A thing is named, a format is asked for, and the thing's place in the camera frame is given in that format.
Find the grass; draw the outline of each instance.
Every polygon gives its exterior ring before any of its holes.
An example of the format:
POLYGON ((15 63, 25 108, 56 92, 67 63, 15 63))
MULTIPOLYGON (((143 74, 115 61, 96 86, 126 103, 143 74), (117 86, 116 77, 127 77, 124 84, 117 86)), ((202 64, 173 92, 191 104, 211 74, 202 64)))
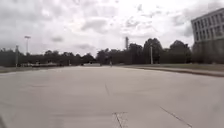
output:
POLYGON ((222 64, 153 64, 153 65, 136 65, 136 66, 137 67, 156 67, 156 68, 180 68, 180 69, 194 69, 194 70, 224 72, 224 65, 222 64))

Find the window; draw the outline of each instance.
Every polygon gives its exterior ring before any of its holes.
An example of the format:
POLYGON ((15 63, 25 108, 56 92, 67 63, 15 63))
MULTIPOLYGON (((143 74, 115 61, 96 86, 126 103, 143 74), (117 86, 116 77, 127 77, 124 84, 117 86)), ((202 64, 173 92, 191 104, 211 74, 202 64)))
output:
POLYGON ((210 34, 209 34, 209 30, 208 29, 206 30, 206 34, 207 34, 207 39, 209 39, 210 38, 210 34))
POLYGON ((201 20, 201 27, 204 28, 203 20, 201 20))
POLYGON ((215 15, 215 20, 216 20, 216 23, 219 24, 219 17, 218 17, 218 15, 215 15))
POLYGON ((221 27, 217 26, 215 27, 215 35, 216 36, 222 36, 221 27))
POLYGON ((204 40, 205 39, 205 31, 203 30, 202 32, 203 32, 202 34, 203 34, 203 40, 204 40))
POLYGON ((198 32, 196 32, 196 40, 198 41, 199 40, 199 37, 198 37, 198 32))
POLYGON ((201 29, 201 24, 200 24, 199 21, 197 23, 198 23, 198 30, 200 30, 201 29))
POLYGON ((205 23, 205 27, 207 27, 208 26, 207 19, 204 19, 204 23, 205 23))
POLYGON ((224 22, 224 16, 222 13, 219 14, 221 22, 224 22))
POLYGON ((202 32, 201 31, 199 33, 199 38, 200 38, 200 40, 202 40, 202 32))
POLYGON ((211 19, 208 18, 208 25, 211 26, 212 25, 212 22, 211 22, 211 19))
POLYGON ((212 16, 212 24, 215 25, 215 17, 212 16))
POLYGON ((213 38, 214 37, 214 33, 213 33, 213 29, 212 28, 210 29, 210 33, 211 33, 211 38, 213 38))
POLYGON ((196 22, 194 22, 194 29, 198 30, 196 22))

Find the pavement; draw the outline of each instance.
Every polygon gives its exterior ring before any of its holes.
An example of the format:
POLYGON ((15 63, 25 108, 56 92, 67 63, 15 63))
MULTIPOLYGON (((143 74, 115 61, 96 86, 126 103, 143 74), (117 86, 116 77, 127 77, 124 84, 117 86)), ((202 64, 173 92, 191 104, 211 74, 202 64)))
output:
POLYGON ((121 67, 0 74, 4 128, 223 128, 224 79, 121 67))

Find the tree line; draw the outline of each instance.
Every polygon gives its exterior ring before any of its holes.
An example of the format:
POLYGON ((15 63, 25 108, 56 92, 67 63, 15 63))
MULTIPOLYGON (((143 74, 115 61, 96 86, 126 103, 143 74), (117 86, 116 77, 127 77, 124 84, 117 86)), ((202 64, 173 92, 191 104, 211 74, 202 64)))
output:
POLYGON ((48 50, 44 54, 26 54, 13 50, 0 49, 0 66, 15 66, 16 55, 18 65, 24 63, 57 63, 60 66, 82 65, 84 63, 110 64, 154 64, 166 63, 202 63, 200 57, 194 54, 187 44, 176 40, 169 48, 163 48, 156 38, 148 39, 144 45, 130 43, 125 50, 103 49, 97 52, 94 58, 90 53, 74 55, 72 52, 59 53, 48 50))

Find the curb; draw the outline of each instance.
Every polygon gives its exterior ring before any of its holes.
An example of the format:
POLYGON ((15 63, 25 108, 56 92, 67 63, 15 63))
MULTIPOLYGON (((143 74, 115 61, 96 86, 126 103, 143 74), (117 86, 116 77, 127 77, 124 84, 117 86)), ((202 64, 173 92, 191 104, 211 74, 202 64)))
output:
POLYGON ((126 67, 126 68, 135 68, 135 69, 143 69, 143 70, 158 70, 158 71, 166 71, 166 72, 176 72, 176 73, 186 73, 186 74, 194 74, 194 75, 204 75, 204 76, 213 76, 213 77, 224 77, 224 73, 222 72, 211 72, 211 71, 192 71, 188 69, 168 69, 168 68, 150 68, 150 67, 126 67))

